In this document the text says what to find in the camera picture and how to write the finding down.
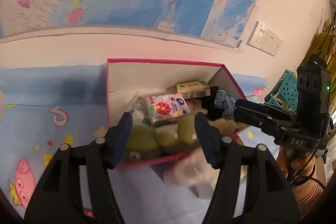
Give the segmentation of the person's right forearm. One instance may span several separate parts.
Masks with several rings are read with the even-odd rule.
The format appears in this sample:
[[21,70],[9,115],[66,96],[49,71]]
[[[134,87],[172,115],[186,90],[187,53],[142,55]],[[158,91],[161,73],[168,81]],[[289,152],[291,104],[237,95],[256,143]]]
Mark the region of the person's right forearm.
[[315,180],[308,180],[304,184],[294,186],[292,192],[297,201],[301,218],[306,217],[315,207],[324,190]]

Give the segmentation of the person's right hand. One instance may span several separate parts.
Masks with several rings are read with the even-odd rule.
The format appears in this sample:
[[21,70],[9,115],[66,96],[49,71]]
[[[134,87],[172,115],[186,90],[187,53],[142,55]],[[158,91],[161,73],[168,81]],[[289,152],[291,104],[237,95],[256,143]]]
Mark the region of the person's right hand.
[[[285,176],[285,178],[287,178],[288,177],[287,167],[289,166],[289,164],[287,162],[286,149],[284,147],[280,147],[276,161],[282,171],[282,174]],[[306,153],[305,155],[293,159],[290,162],[290,167],[293,170],[295,170],[295,173],[297,174],[296,178],[303,176],[310,176],[310,174],[314,170],[314,166],[315,166],[315,156],[312,153]]]

